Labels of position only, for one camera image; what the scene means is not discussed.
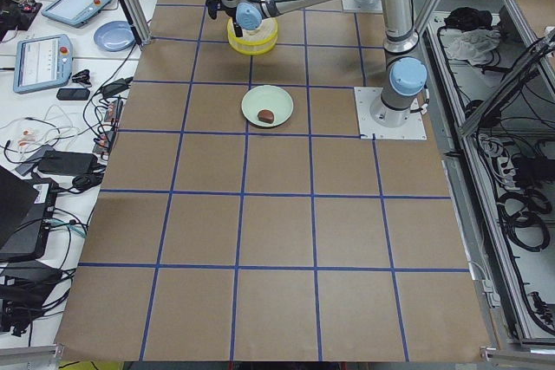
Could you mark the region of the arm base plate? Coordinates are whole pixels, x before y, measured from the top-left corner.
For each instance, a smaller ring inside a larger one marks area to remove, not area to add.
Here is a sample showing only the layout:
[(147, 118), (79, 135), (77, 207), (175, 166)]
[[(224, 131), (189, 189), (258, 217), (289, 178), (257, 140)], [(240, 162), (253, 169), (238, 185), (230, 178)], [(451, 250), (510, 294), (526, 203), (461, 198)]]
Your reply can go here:
[(382, 88), (354, 87), (359, 136), (366, 140), (426, 140), (418, 100), (397, 111), (382, 101)]

